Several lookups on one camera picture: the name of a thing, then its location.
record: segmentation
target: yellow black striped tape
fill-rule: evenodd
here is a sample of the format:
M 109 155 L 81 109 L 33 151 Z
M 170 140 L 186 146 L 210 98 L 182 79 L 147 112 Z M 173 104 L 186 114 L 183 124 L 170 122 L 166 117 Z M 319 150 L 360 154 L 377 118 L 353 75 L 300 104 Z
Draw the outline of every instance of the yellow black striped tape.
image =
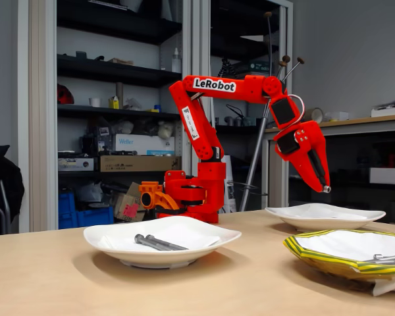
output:
M 348 232 L 357 232 L 357 233 L 373 233 L 373 234 L 382 234 L 395 236 L 395 234 L 390 232 L 373 232 L 368 230 L 350 230 L 350 229 L 340 229 L 346 230 Z M 296 238 L 309 238 L 314 236 L 321 236 L 325 234 L 329 234 L 330 232 L 335 232 L 336 230 L 322 230 L 320 232 L 306 232 L 299 235 L 290 236 L 284 240 L 284 245 L 297 257 L 306 257 L 312 258 L 319 261 L 328 261 L 328 262 L 336 262 L 343 263 L 345 265 L 349 265 L 353 268 L 356 268 L 360 273 L 366 275 L 395 275 L 395 265 L 377 265 L 364 261 L 351 260 L 347 258 L 335 257 L 333 255 L 328 255 L 327 253 L 322 253 L 314 250 L 309 250 L 300 246 Z

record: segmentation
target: white box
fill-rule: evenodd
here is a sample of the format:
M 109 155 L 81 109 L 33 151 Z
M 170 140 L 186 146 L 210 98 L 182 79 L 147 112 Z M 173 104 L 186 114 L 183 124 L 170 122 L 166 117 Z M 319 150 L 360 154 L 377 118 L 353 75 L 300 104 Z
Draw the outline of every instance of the white box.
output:
M 159 136 L 116 134 L 114 151 L 137 151 L 138 155 L 174 155 L 174 137 L 163 140 Z
M 395 184 L 395 168 L 370 168 L 370 183 Z
M 59 158 L 59 171 L 93 171 L 93 158 Z
M 395 107 L 383 110 L 371 110 L 371 117 L 387 117 L 388 115 L 395 115 Z

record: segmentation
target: lerobot label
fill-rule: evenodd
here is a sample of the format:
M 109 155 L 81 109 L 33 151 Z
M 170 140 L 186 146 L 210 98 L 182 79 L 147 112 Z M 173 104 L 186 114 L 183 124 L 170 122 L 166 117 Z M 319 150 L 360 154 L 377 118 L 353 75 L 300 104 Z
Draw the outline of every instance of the lerobot label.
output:
M 190 114 L 189 107 L 184 107 L 182 110 L 184 120 L 186 121 L 187 128 L 189 129 L 192 140 L 199 138 L 199 133 L 196 130 L 195 122 L 193 121 L 192 114 Z
M 202 80 L 200 80 L 199 78 L 195 78 L 195 80 L 193 81 L 193 88 L 235 92 L 236 84 L 234 82 L 223 82 L 221 79 L 214 81 L 209 78 Z

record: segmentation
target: white label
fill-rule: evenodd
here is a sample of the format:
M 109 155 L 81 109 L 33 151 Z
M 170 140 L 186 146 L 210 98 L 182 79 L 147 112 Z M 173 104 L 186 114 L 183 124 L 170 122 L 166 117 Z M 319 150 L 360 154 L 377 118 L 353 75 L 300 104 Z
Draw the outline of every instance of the white label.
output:
M 110 134 L 110 131 L 109 131 L 108 127 L 100 127 L 99 128 L 99 135 L 107 136 L 109 134 Z
M 195 80 L 193 81 L 193 88 L 217 90 L 223 92 L 235 92 L 236 84 L 234 82 L 223 82 L 221 79 L 218 81 L 214 81 L 209 78 L 202 80 L 200 80 L 199 78 L 195 78 Z
M 196 130 L 195 122 L 193 121 L 192 114 L 190 113 L 189 107 L 184 107 L 183 110 L 183 117 L 186 121 L 187 128 L 189 129 L 190 135 L 192 140 L 196 140 L 199 138 L 199 133 Z

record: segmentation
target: paper plate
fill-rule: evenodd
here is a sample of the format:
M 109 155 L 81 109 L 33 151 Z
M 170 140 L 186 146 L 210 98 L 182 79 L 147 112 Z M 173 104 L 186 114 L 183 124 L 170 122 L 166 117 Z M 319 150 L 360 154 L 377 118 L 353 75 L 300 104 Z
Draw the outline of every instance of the paper plate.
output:
M 288 237 L 284 245 L 308 265 L 352 280 L 374 282 L 373 295 L 395 291 L 395 265 L 366 263 L 375 254 L 395 255 L 395 234 L 324 230 Z
M 136 244 L 134 237 L 151 234 L 158 239 L 184 246 L 189 250 L 158 251 Z M 185 267 L 242 235 L 185 216 L 171 216 L 153 221 L 91 226 L 84 230 L 86 241 L 97 250 L 120 259 L 125 265 L 148 269 Z
M 321 203 L 308 203 L 293 207 L 267 207 L 265 210 L 302 232 L 357 229 L 386 215 L 383 211 L 346 209 Z

